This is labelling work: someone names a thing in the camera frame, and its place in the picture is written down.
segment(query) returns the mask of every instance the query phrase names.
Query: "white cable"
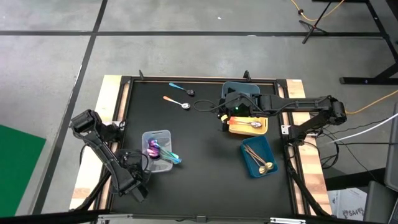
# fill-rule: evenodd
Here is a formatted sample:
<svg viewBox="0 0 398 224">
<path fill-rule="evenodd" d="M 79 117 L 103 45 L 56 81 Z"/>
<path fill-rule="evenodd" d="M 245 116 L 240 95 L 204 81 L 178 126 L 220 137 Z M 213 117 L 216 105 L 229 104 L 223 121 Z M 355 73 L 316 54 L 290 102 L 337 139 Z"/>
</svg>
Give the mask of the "white cable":
<svg viewBox="0 0 398 224">
<path fill-rule="evenodd" d="M 367 129 L 367 130 L 365 130 L 365 131 L 361 131 L 360 133 L 352 134 L 352 135 L 350 135 L 350 136 L 343 137 L 343 138 L 341 138 L 341 139 L 337 139 L 337 140 L 328 142 L 328 143 L 326 143 L 326 144 L 331 144 L 331 143 L 334 143 L 334 142 L 337 142 L 337 141 L 341 141 L 341 140 L 344 140 L 344 139 L 349 139 L 349 138 L 352 138 L 352 137 L 355 137 L 355 136 L 359 136 L 360 134 L 364 134 L 364 133 L 366 133 L 366 132 L 368 132 L 368 131 L 371 131 L 371 130 L 373 130 L 373 129 L 379 127 L 379 126 L 382 126 L 383 124 L 387 123 L 389 120 L 391 120 L 392 118 L 395 118 L 396 116 L 398 116 L 398 113 L 392 115 L 389 119 L 387 119 L 387 120 L 381 122 L 380 124 L 377 124 L 377 125 L 375 125 L 375 126 L 369 128 L 369 129 Z"/>
</svg>

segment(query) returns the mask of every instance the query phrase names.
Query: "yellow tray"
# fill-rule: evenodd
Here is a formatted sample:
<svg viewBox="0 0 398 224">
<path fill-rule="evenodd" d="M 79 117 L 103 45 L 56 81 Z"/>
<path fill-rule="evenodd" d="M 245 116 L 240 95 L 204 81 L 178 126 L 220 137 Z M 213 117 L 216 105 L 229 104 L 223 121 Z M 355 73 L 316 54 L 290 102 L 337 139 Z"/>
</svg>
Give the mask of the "yellow tray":
<svg viewBox="0 0 398 224">
<path fill-rule="evenodd" d="M 254 128 L 247 124 L 234 124 L 234 121 L 258 121 L 262 124 L 260 128 Z M 231 117 L 229 121 L 229 131 L 235 134 L 245 134 L 250 136 L 258 136 L 265 134 L 268 130 L 268 118 L 250 118 L 250 117 Z"/>
</svg>

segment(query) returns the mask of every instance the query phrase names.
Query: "green mat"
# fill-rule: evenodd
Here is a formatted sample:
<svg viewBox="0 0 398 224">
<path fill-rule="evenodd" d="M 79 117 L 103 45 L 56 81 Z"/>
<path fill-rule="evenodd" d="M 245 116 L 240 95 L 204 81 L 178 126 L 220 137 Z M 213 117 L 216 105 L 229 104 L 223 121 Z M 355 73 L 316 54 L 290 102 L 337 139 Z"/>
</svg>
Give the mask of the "green mat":
<svg viewBox="0 0 398 224">
<path fill-rule="evenodd" d="M 14 216 L 45 139 L 0 125 L 0 217 Z"/>
</svg>

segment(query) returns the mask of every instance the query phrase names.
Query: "cable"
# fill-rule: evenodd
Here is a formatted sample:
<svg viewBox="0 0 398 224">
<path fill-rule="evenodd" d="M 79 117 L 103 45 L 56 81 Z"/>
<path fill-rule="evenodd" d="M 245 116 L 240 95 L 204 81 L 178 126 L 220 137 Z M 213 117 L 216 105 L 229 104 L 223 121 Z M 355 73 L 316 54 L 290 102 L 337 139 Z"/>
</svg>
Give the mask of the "cable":
<svg viewBox="0 0 398 224">
<path fill-rule="evenodd" d="M 379 126 L 382 126 L 383 124 L 387 123 L 388 121 L 390 121 L 392 118 L 395 118 L 396 116 L 398 116 L 398 113 L 392 115 L 390 118 L 387 118 L 385 121 L 381 122 L 380 124 L 377 124 L 377 125 L 375 125 L 375 126 L 369 128 L 369 129 L 367 129 L 367 130 L 365 130 L 365 131 L 361 131 L 360 133 L 352 134 L 352 135 L 347 136 L 347 137 L 339 138 L 339 139 L 337 139 L 337 140 L 328 142 L 328 143 L 326 143 L 326 144 L 330 144 L 330 143 L 334 143 L 334 142 L 337 142 L 337 141 L 340 141 L 340 140 L 349 139 L 349 138 L 352 138 L 352 137 L 355 137 L 355 136 L 359 136 L 359 135 L 364 134 L 364 133 L 366 133 L 366 132 L 368 132 L 368 131 L 371 131 L 371 130 L 373 130 L 373 129 L 379 127 Z"/>
<path fill-rule="evenodd" d="M 290 156 L 289 159 L 293 159 L 294 157 L 296 157 L 296 152 L 293 151 L 293 156 Z"/>
<path fill-rule="evenodd" d="M 329 134 L 326 134 L 326 133 L 323 133 L 323 134 L 324 134 L 325 136 L 327 136 L 328 138 L 330 138 L 331 140 L 334 140 L 334 138 L 332 138 Z M 324 160 L 324 159 L 327 159 L 327 160 L 321 165 L 322 169 L 330 169 L 330 168 L 332 168 L 332 167 L 337 163 L 338 158 L 339 158 L 339 155 L 340 155 L 340 147 L 339 147 L 339 145 L 337 145 L 337 143 L 335 143 L 335 146 L 336 146 L 336 154 L 321 159 L 321 161 Z M 333 157 L 335 158 L 335 159 L 333 160 L 333 162 L 332 162 L 329 166 L 325 167 L 324 165 L 325 165 L 331 158 L 333 158 Z"/>
<path fill-rule="evenodd" d="M 359 165 L 361 165 L 361 167 L 363 167 L 363 169 L 365 169 L 368 173 L 369 173 L 369 175 L 373 178 L 373 180 L 375 180 L 376 182 L 379 182 L 379 181 L 377 181 L 377 179 L 376 179 L 376 177 L 356 158 L 356 156 L 353 154 L 353 152 L 351 152 L 351 149 L 344 143 L 344 142 L 342 142 L 342 141 L 340 141 L 340 143 L 342 143 L 347 149 L 348 149 L 348 152 L 354 157 L 354 159 L 356 160 L 356 162 L 359 164 Z"/>
<path fill-rule="evenodd" d="M 224 103 L 222 103 L 222 104 L 220 104 L 220 105 L 218 105 L 218 106 L 216 106 L 217 104 L 213 103 L 213 102 L 210 101 L 210 100 L 196 100 L 196 101 L 193 103 L 193 108 L 194 108 L 195 110 L 199 111 L 199 112 L 211 112 L 211 111 L 213 111 L 213 110 L 215 110 L 215 109 L 218 109 L 218 108 L 220 108 L 220 107 L 226 105 L 227 103 L 230 103 L 230 102 L 232 102 L 232 101 L 234 101 L 234 100 L 237 100 L 237 99 L 239 99 L 239 98 L 240 98 L 240 96 L 237 96 L 236 98 L 233 98 L 232 100 L 229 100 L 228 102 L 224 102 Z M 210 104 L 212 104 L 213 106 L 216 106 L 216 107 L 210 108 L 210 109 L 206 109 L 206 110 L 199 110 L 199 109 L 196 107 L 196 104 L 197 104 L 197 103 L 201 103 L 201 102 L 207 102 L 207 103 L 210 103 Z"/>
<path fill-rule="evenodd" d="M 378 103 L 378 102 L 380 102 L 380 101 L 382 101 L 382 100 L 384 100 L 384 99 L 386 99 L 386 98 L 388 98 L 388 97 L 390 97 L 390 96 L 392 96 L 392 95 L 394 95 L 396 93 L 398 93 L 398 90 L 393 91 L 392 93 L 390 93 L 390 94 L 388 94 L 386 96 L 383 96 L 382 98 L 380 98 L 380 99 L 378 99 L 376 101 L 373 101 L 371 104 L 369 104 L 367 106 L 364 106 L 363 108 L 361 108 L 361 109 L 359 109 L 357 111 L 354 111 L 354 112 L 346 111 L 346 114 L 357 114 L 357 113 L 361 112 L 362 110 L 365 110 L 366 108 L 369 108 L 370 106 L 372 106 L 372 105 L 374 105 L 374 104 L 376 104 L 376 103 Z"/>
<path fill-rule="evenodd" d="M 306 142 L 306 141 L 304 141 L 304 143 L 305 143 L 305 144 L 309 144 L 309 145 L 313 146 L 315 149 L 317 149 L 317 150 L 318 150 L 319 158 L 321 158 L 321 151 L 319 150 L 319 148 L 318 148 L 316 145 L 314 145 L 314 144 L 312 144 L 312 143 L 310 143 L 310 142 Z"/>
<path fill-rule="evenodd" d="M 336 133 L 341 133 L 341 132 L 345 132 L 345 131 L 349 131 L 349 130 L 355 130 L 355 129 L 358 129 L 358 128 L 363 128 L 363 127 L 366 127 L 366 126 L 369 126 L 369 125 L 372 125 L 372 124 L 380 123 L 380 122 L 385 121 L 385 120 L 387 120 L 387 119 L 388 119 L 388 118 L 384 118 L 384 119 L 382 119 L 382 120 L 380 120 L 380 121 L 373 121 L 373 122 L 371 122 L 371 123 L 369 123 L 369 124 L 360 125 L 360 126 L 355 127 L 355 128 L 347 128 L 346 130 L 336 131 L 336 132 L 331 133 L 331 134 L 336 134 Z"/>
<path fill-rule="evenodd" d="M 80 149 L 80 159 L 79 159 L 79 166 L 81 165 L 81 160 L 83 159 L 83 152 L 85 150 L 85 147 L 88 146 L 88 144 L 84 144 L 83 147 Z"/>
<path fill-rule="evenodd" d="M 308 20 L 308 21 L 317 21 L 318 19 L 309 19 L 307 18 L 304 13 L 303 10 L 301 8 L 299 8 L 299 6 L 297 5 L 297 3 L 294 0 L 291 0 L 292 3 L 295 5 L 295 7 L 297 8 L 297 10 L 299 11 L 300 15 L 303 16 L 304 19 Z M 337 4 L 330 12 L 328 12 L 326 15 L 322 16 L 322 18 L 325 18 L 327 16 L 329 16 L 334 10 L 336 10 L 342 3 L 344 2 L 344 0 L 341 0 L 341 2 L 339 2 L 339 4 Z"/>
<path fill-rule="evenodd" d="M 349 142 L 344 143 L 344 145 L 351 145 L 351 144 L 387 144 L 387 145 L 396 145 L 398 142 Z"/>
</svg>

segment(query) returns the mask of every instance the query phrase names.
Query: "black tray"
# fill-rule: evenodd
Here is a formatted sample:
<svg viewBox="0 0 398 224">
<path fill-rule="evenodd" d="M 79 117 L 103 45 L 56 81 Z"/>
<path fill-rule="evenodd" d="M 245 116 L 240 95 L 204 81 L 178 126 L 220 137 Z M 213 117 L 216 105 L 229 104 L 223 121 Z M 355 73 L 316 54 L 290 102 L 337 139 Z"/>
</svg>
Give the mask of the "black tray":
<svg viewBox="0 0 398 224">
<path fill-rule="evenodd" d="M 178 220 L 196 220 L 199 215 L 207 220 L 267 220 L 297 213 L 292 179 L 286 171 L 280 131 L 282 116 L 269 118 L 266 133 L 279 171 L 253 179 L 239 150 L 242 140 L 249 136 L 222 132 L 215 114 L 193 108 L 185 111 L 162 98 L 167 95 L 191 105 L 200 99 L 217 103 L 224 82 L 245 82 L 243 79 L 123 77 L 122 82 L 126 79 L 132 85 L 124 112 L 127 122 L 121 147 L 141 149 L 144 132 L 167 129 L 172 135 L 172 150 L 182 158 L 182 163 L 171 171 L 153 174 L 147 185 L 149 195 L 142 203 L 130 195 L 109 194 L 107 208 L 111 212 L 131 213 L 136 218 Z M 172 88 L 169 81 L 195 90 L 195 97 Z M 252 80 L 252 83 L 259 86 L 261 93 L 278 95 L 276 80 Z"/>
</svg>

